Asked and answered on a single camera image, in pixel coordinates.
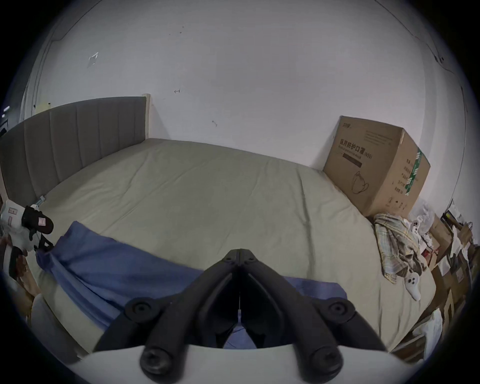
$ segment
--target beige bed sheet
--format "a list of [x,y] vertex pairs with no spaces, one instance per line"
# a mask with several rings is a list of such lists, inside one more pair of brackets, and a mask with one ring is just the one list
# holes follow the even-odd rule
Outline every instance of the beige bed sheet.
[[[419,302],[383,277],[372,225],[322,172],[239,150],[148,139],[63,181],[41,210],[54,242],[77,220],[194,268],[247,248],[284,276],[339,283],[389,350],[435,293],[430,271]],[[91,352],[102,331],[34,255],[28,262],[59,321]]]

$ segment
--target cable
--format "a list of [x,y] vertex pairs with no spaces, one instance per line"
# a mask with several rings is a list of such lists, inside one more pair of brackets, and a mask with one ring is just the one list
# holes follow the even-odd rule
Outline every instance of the cable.
[[458,180],[460,179],[460,174],[462,172],[462,166],[463,166],[463,159],[465,157],[465,147],[467,146],[467,113],[468,113],[468,109],[467,109],[467,104],[465,102],[465,95],[464,95],[464,92],[463,92],[463,87],[462,87],[462,84],[460,82],[460,78],[457,76],[457,74],[455,72],[453,72],[452,70],[448,69],[448,68],[445,68],[443,65],[442,65],[442,62],[444,61],[443,57],[440,57],[440,52],[438,51],[438,48],[437,48],[437,45],[435,44],[435,41],[432,39],[433,41],[433,44],[435,45],[435,49],[437,50],[437,54],[435,55],[435,53],[433,52],[432,48],[425,42],[423,41],[422,39],[420,39],[418,36],[416,36],[415,34],[413,34],[406,26],[405,24],[402,23],[402,21],[396,17],[387,7],[385,7],[382,3],[380,3],[378,0],[374,0],[378,5],[380,5],[383,9],[385,9],[389,14],[391,14],[393,17],[395,17],[395,19],[402,25],[402,27],[405,28],[405,30],[414,38],[416,38],[418,41],[422,42],[423,44],[425,44],[427,46],[427,48],[429,49],[429,51],[432,53],[433,57],[435,58],[435,61],[438,63],[438,65],[440,65],[440,67],[447,71],[447,72],[450,72],[452,73],[457,82],[458,82],[458,85],[460,86],[460,90],[462,92],[462,101],[463,101],[463,114],[464,114],[464,122],[465,122],[465,137],[464,137],[464,141],[463,141],[463,151],[462,151],[462,160],[460,162],[460,170],[458,171],[458,177],[456,179],[456,182],[455,182],[455,186],[453,187],[453,191],[452,191],[452,197],[450,198],[450,204],[452,203],[453,201],[453,195],[455,194],[455,189],[456,189],[456,186],[458,184]]

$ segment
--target upholstered headboard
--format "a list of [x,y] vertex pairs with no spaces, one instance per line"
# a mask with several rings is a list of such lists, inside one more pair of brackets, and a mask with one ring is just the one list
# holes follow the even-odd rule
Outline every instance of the upholstered headboard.
[[93,162],[148,138],[150,95],[109,97],[41,112],[0,138],[0,193],[35,203]]

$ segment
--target white paper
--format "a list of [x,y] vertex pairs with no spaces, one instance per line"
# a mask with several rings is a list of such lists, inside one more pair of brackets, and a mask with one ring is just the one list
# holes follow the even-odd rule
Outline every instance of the white paper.
[[461,282],[463,280],[463,271],[462,268],[459,268],[456,272],[456,279],[458,282]]
[[450,270],[450,264],[448,263],[448,258],[445,256],[440,262],[438,263],[438,268],[440,269],[440,273],[442,276],[445,276],[447,272]]

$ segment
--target crumpled clothing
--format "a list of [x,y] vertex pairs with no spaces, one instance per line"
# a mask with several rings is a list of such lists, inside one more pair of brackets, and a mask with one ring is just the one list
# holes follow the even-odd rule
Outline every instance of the crumpled clothing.
[[403,219],[380,213],[373,221],[385,278],[395,284],[397,276],[405,277],[409,271],[420,276],[427,266],[419,259],[419,243]]

